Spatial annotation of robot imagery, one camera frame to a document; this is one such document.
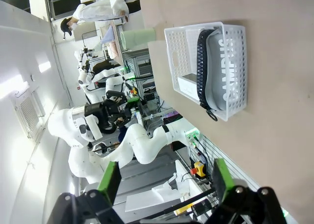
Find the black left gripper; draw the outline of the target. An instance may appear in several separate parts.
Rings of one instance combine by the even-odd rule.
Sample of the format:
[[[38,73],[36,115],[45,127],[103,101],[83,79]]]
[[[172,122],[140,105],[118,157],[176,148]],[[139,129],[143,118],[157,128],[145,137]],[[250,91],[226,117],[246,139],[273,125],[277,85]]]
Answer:
[[[120,111],[120,104],[138,102],[139,97],[126,96],[125,93],[109,90],[106,100],[85,105],[84,116],[93,115],[98,119],[98,128],[102,134],[113,134],[116,129],[124,127],[132,119],[131,111]]]

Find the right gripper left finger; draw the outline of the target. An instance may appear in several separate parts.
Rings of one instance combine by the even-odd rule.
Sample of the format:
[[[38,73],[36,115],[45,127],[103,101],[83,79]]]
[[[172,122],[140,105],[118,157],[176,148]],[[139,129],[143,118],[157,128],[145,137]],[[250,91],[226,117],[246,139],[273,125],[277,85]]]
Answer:
[[[121,182],[119,164],[110,162],[96,189],[76,196],[62,193],[48,218],[49,224],[123,224],[113,209]]]

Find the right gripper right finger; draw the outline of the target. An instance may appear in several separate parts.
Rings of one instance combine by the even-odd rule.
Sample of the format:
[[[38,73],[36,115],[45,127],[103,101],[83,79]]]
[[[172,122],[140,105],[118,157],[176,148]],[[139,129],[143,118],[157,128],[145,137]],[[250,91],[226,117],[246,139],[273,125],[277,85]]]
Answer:
[[[285,224],[279,200],[271,187],[257,191],[237,185],[222,158],[213,163],[212,181],[218,195],[218,206],[212,211],[207,224],[237,224],[246,216],[253,224]]]

